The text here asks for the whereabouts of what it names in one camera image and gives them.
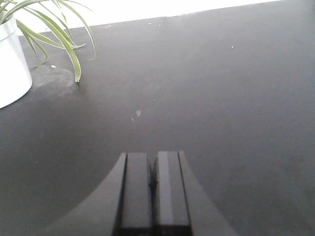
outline black mount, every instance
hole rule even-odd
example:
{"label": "black mount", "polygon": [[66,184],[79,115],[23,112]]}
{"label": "black mount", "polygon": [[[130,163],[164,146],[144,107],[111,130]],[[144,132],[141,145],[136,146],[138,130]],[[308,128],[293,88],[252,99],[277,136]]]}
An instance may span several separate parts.
{"label": "black mount", "polygon": [[185,155],[123,153],[98,188],[41,236],[236,236]]}

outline white flower pot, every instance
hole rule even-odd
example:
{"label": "white flower pot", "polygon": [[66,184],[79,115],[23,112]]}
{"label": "white flower pot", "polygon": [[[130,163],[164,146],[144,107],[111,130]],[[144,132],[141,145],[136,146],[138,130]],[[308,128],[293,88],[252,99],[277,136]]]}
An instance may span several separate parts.
{"label": "white flower pot", "polygon": [[32,85],[32,78],[11,17],[0,25],[0,108],[22,97]]}

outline white wall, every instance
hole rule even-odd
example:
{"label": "white wall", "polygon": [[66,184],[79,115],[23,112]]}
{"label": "white wall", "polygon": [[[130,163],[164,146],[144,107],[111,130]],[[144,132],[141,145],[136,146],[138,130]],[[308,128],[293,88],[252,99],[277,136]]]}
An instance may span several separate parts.
{"label": "white wall", "polygon": [[[176,16],[197,11],[218,9],[231,6],[268,2],[273,0],[77,0],[88,6],[94,13],[78,6],[76,9],[85,17],[89,25],[101,25],[160,16]],[[21,19],[31,29],[41,32],[47,27],[32,15],[19,11],[16,18]],[[75,16],[68,18],[71,28],[81,27],[82,24]]]}

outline potted plant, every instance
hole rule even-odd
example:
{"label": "potted plant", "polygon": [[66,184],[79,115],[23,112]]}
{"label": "potted plant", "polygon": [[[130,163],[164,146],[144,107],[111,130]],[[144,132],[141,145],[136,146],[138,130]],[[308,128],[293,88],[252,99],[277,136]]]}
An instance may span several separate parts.
{"label": "potted plant", "polygon": [[[55,9],[47,7],[45,5],[47,1]],[[70,10],[82,21],[90,35],[94,53],[95,41],[90,27],[73,8],[72,3],[81,5],[71,0],[24,0],[20,2],[0,0],[0,108],[22,97],[32,85],[31,75],[16,33],[17,27],[25,36],[35,55],[37,56],[36,49],[39,49],[45,56],[45,59],[36,66],[44,64],[48,59],[48,54],[41,43],[65,49],[74,67],[74,80],[75,82],[80,81],[81,67],[74,50],[84,45],[76,45],[73,42],[63,10]],[[35,5],[39,5],[41,10],[34,9]],[[34,32],[23,23],[23,19],[15,19],[13,14],[19,10],[27,11],[37,17],[51,30],[58,41]]]}

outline black table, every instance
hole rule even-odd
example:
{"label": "black table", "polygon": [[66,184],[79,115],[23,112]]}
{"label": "black table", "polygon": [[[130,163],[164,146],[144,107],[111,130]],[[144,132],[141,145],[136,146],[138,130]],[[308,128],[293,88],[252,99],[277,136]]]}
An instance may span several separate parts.
{"label": "black table", "polygon": [[184,150],[239,235],[314,235],[314,9],[286,0],[95,26],[80,84],[48,47],[32,89],[0,110],[0,234],[58,220],[121,152]]}

